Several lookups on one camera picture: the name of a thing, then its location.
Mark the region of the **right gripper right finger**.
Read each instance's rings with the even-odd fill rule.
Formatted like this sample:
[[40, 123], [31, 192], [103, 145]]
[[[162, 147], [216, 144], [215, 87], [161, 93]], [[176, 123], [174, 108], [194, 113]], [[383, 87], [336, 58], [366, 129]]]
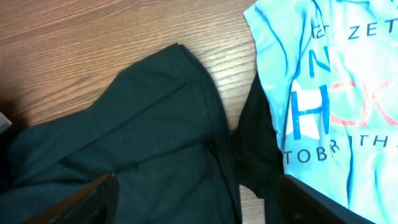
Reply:
[[279, 180], [278, 207], [287, 224], [373, 224], [291, 175]]

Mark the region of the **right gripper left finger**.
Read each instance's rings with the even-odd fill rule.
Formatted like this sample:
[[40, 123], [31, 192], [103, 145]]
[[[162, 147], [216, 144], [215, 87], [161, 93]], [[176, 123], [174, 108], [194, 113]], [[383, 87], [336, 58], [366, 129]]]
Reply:
[[119, 182], [114, 174], [105, 174], [80, 191], [25, 224], [111, 224], [119, 201]]

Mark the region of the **black t-shirt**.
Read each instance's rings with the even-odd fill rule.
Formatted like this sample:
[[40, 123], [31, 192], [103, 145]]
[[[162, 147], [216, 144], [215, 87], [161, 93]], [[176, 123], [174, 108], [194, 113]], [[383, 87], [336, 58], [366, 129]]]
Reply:
[[173, 44], [119, 73], [87, 109], [7, 146], [1, 222], [22, 223], [113, 173], [116, 223], [241, 223], [229, 126], [204, 66]]

